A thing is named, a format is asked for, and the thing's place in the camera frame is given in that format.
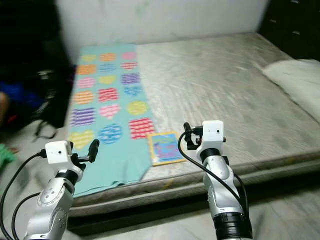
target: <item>mattress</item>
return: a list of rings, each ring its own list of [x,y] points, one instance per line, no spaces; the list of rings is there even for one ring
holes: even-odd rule
[[[261,73],[291,58],[259,34],[142,44],[137,58],[157,132],[222,120],[223,154],[245,184],[320,170],[320,125]],[[69,216],[201,194],[202,177],[187,161],[151,167],[139,183],[76,198]]]

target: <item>white wall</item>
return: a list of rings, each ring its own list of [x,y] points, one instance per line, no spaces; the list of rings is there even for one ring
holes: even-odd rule
[[[73,62],[88,45],[174,41],[257,29],[268,0],[57,0]]]

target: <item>green object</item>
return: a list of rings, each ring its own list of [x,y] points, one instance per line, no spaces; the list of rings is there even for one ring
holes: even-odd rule
[[[0,168],[5,163],[11,163],[16,159],[16,156],[6,147],[6,145],[0,144]]]

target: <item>bed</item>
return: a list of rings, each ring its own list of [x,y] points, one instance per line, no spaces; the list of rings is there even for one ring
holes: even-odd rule
[[[224,121],[224,155],[246,185],[320,170],[319,123],[261,72],[291,58],[259,34],[142,44],[137,58],[158,132]],[[69,229],[91,234],[98,215],[203,195],[202,178],[187,161],[151,167],[139,183],[76,198]]]

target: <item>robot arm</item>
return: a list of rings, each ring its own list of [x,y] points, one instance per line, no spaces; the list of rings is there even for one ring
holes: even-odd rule
[[[45,145],[48,163],[56,170],[40,193],[33,216],[29,219],[24,240],[60,240],[66,229],[67,214],[73,204],[75,184],[82,179],[86,167],[81,162],[94,162],[99,141],[94,140],[88,156],[72,154],[72,143],[55,141]]]
[[[222,156],[224,138],[224,123],[222,121],[204,121],[202,126],[190,128],[186,122],[185,140],[188,150],[196,150],[196,157],[212,174],[223,181],[238,197],[234,185],[234,172],[229,166],[227,157]],[[191,140],[191,133],[198,135],[197,145]],[[204,185],[208,194],[208,203],[214,222],[218,240],[250,240],[252,227],[248,210],[238,199],[211,174],[205,173]]]

